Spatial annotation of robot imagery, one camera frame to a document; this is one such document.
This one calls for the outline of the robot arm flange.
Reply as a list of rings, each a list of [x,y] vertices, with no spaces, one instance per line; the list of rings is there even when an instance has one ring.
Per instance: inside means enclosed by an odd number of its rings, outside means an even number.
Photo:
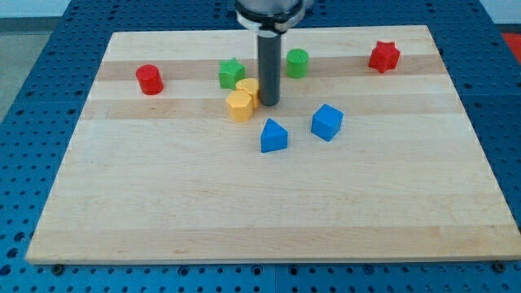
[[[284,34],[295,27],[314,0],[236,0],[237,21],[264,37]]]

